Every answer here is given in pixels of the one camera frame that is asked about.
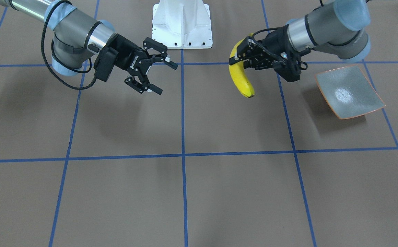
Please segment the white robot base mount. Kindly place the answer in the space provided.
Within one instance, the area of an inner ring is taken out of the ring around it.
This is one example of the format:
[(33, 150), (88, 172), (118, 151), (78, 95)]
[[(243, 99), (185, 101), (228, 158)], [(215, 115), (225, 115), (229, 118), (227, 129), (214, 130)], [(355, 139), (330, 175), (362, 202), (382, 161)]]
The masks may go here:
[(160, 0), (152, 9), (153, 40), (169, 49), (212, 48), (210, 6), (202, 0)]

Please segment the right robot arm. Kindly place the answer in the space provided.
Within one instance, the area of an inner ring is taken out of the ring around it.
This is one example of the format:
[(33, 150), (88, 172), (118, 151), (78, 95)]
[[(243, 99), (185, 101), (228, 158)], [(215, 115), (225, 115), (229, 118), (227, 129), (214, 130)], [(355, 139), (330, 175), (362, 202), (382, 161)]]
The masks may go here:
[(167, 47), (150, 37), (139, 47), (115, 32), (105, 20), (79, 10), (68, 0), (0, 0), (0, 5), (25, 13), (43, 23), (40, 51), (50, 73), (73, 90), (85, 90), (97, 80), (108, 81), (114, 67), (129, 73), (124, 83), (138, 93), (162, 89), (148, 79), (154, 63), (171, 69)]

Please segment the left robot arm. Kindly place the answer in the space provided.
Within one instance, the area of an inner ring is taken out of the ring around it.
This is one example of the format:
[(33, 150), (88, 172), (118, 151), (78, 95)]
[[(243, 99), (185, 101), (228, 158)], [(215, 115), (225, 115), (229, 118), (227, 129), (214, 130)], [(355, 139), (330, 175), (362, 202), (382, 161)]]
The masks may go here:
[(370, 22), (366, 1), (333, 0), (284, 26), (266, 29), (263, 39), (256, 38), (258, 32), (248, 35), (235, 45), (229, 64), (299, 74), (301, 58), (313, 50), (333, 54), (346, 63), (359, 62), (371, 50), (365, 30)]

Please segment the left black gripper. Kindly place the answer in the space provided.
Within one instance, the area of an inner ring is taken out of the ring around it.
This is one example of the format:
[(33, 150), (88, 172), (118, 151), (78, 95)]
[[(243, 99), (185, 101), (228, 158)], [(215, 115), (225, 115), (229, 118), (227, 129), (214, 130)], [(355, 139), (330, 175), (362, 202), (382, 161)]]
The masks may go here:
[(242, 63), (243, 69), (253, 68), (255, 70), (271, 69), (273, 64), (280, 62), (282, 52), (297, 52), (292, 47), (288, 34), (288, 26), (267, 28), (256, 31), (268, 32), (264, 39), (253, 37), (244, 38), (236, 47), (235, 56), (229, 58), (229, 65)]

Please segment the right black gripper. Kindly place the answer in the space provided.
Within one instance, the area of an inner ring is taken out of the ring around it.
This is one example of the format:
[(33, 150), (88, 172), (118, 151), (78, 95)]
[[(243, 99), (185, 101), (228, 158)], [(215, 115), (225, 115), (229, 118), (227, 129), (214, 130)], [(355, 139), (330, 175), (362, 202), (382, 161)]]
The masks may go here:
[(124, 83), (142, 94), (145, 91), (162, 94), (163, 89), (150, 83), (147, 74), (150, 65), (140, 61), (149, 59), (150, 63), (163, 62), (171, 69), (177, 70), (178, 64), (171, 61), (167, 53), (168, 47), (150, 37), (143, 41), (143, 48), (138, 47), (122, 35), (115, 34), (109, 40), (109, 47), (117, 52), (113, 65), (129, 72), (131, 75), (124, 80)]

